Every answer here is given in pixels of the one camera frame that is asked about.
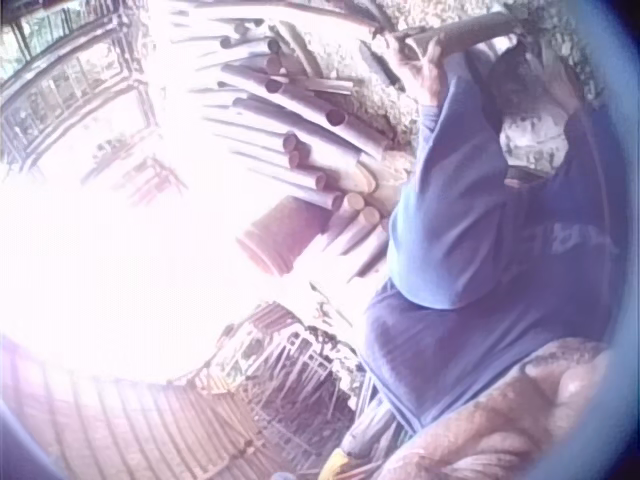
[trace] blue sweater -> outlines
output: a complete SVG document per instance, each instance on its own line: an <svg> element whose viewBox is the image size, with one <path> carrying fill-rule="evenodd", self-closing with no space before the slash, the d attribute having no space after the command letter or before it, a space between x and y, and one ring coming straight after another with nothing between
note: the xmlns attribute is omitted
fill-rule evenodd
<svg viewBox="0 0 640 480"><path fill-rule="evenodd" d="M624 171L606 113L574 114L562 167L523 191L504 185L481 103L471 80L453 77L442 111L423 111L416 174L390 221L391 278L359 336L412 432L550 341L604 339L620 290Z"/></svg>

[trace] cut bamboo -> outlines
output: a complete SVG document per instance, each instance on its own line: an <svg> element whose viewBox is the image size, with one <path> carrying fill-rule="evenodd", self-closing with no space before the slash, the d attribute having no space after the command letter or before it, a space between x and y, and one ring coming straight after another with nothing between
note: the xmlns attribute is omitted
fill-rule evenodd
<svg viewBox="0 0 640 480"><path fill-rule="evenodd" d="M248 98L249 92L240 88L201 88L188 91L197 95L198 102L204 106L226 106L233 104L236 98Z"/></svg>
<svg viewBox="0 0 640 480"><path fill-rule="evenodd" d="M259 119L264 126L275 131L295 132L311 147L310 163L314 165L355 167L358 163L361 152L349 142L279 106L238 98L232 107Z"/></svg>
<svg viewBox="0 0 640 480"><path fill-rule="evenodd" d="M229 48L225 48L223 45L221 50L201 56L200 60L206 62L206 66L202 66L198 70L208 70L223 63L236 62L256 55L277 54L279 51L280 44L275 38L270 37L240 43Z"/></svg>
<svg viewBox="0 0 640 480"><path fill-rule="evenodd" d="M365 238L380 222L380 213L373 207L365 207L325 250L330 255L343 255Z"/></svg>
<svg viewBox="0 0 640 480"><path fill-rule="evenodd" d="M383 220L362 243L344 257L342 273L345 281L348 283L363 273L366 267L384 252L388 242L389 225L387 220Z"/></svg>
<svg viewBox="0 0 640 480"><path fill-rule="evenodd" d="M221 138L221 142L231 152L244 153L281 167L295 168L300 163L300 155L295 150L290 153L285 153L232 138Z"/></svg>
<svg viewBox="0 0 640 480"><path fill-rule="evenodd" d="M230 156L248 170L314 190L322 190L327 181L326 175L318 170L289 169L239 152Z"/></svg>
<svg viewBox="0 0 640 480"><path fill-rule="evenodd" d="M269 130L247 127L233 122L205 119L211 125L212 133L220 137L235 140L250 140L254 145L290 152L295 149L299 140L294 133L279 133Z"/></svg>
<svg viewBox="0 0 640 480"><path fill-rule="evenodd" d="M447 56L463 52L493 38L514 33L517 27L518 21L514 16L506 12L491 12L419 33L407 38L406 43L422 58L431 40L440 36L442 55Z"/></svg>
<svg viewBox="0 0 640 480"><path fill-rule="evenodd" d="M261 271L283 276L324 228L328 212L298 198L286 197L257 219L236 240Z"/></svg>
<svg viewBox="0 0 640 480"><path fill-rule="evenodd" d="M314 92L337 93L340 95L351 95L353 92L353 82L350 80L333 80L330 78L307 78L299 76L281 76L272 74L271 78L282 83L289 83L298 88L312 90Z"/></svg>
<svg viewBox="0 0 640 480"><path fill-rule="evenodd" d="M273 80L249 69L223 65L221 80L267 98L305 119L321 125L364 150L376 159L382 158L389 139L353 115L321 100L307 91Z"/></svg>
<svg viewBox="0 0 640 480"><path fill-rule="evenodd" d="M277 22L278 31L296 52L296 58L304 66L304 70L309 77L322 78L322 68L315 55L307 47L307 42L300 35L295 25L289 22Z"/></svg>
<svg viewBox="0 0 640 480"><path fill-rule="evenodd" d="M364 199L357 193L349 193L344 197L340 210L333 214L327 225L327 230L319 237L319 249L324 251L364 208Z"/></svg>
<svg viewBox="0 0 640 480"><path fill-rule="evenodd" d="M336 211L340 207L342 194L336 191L315 190L313 188L303 187L284 180L262 175L257 172L249 173L256 175L266 186L283 195L299 198L305 202L312 203L327 210Z"/></svg>
<svg viewBox="0 0 640 480"><path fill-rule="evenodd" d="M197 4L197 11L204 18L268 18L289 22L311 30L326 29L329 32L351 36L370 42L380 31L380 26L368 20L322 8L291 2L217 1Z"/></svg>
<svg viewBox="0 0 640 480"><path fill-rule="evenodd" d="M282 62L280 61L280 57L276 54L253 55L234 62L234 65L236 64L250 68L258 73L266 73L268 75L277 75L282 70Z"/></svg>

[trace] workshop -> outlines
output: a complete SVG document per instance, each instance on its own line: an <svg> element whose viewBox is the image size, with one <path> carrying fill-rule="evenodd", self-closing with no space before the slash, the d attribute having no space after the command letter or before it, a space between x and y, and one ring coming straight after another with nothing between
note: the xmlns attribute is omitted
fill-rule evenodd
<svg viewBox="0 0 640 480"><path fill-rule="evenodd" d="M573 438L633 338L639 105L573 3L3 0L0 476L503 480Z"/></svg>

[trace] bamboo wall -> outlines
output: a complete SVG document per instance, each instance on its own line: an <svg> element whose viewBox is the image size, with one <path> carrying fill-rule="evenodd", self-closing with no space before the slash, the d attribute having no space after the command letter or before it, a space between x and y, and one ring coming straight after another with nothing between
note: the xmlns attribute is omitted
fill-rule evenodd
<svg viewBox="0 0 640 480"><path fill-rule="evenodd" d="M232 392L76 375L9 339L2 398L69 478L268 479L286 469Z"/></svg>

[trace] sleeve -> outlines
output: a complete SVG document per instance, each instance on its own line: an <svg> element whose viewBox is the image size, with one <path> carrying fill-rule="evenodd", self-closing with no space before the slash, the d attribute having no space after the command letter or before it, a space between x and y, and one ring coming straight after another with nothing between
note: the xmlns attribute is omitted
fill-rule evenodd
<svg viewBox="0 0 640 480"><path fill-rule="evenodd" d="M452 309L498 282L519 194L504 185L507 162L472 80L451 77L432 133L424 120L415 177L391 217L390 275L410 301Z"/></svg>

